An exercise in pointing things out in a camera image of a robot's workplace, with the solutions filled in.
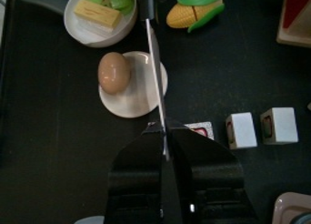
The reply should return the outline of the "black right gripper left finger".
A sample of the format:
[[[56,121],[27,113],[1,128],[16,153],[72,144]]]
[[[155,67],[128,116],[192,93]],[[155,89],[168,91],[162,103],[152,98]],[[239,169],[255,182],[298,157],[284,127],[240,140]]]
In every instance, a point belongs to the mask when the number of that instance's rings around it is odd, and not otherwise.
[[[160,162],[162,132],[154,122],[115,157],[103,224],[162,224]]]

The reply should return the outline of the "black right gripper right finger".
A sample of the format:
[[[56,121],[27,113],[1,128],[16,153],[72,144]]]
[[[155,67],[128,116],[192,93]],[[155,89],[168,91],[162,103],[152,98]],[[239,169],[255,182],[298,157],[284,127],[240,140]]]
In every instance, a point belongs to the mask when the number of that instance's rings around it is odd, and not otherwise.
[[[184,224],[256,224],[236,156],[180,122],[168,122]]]

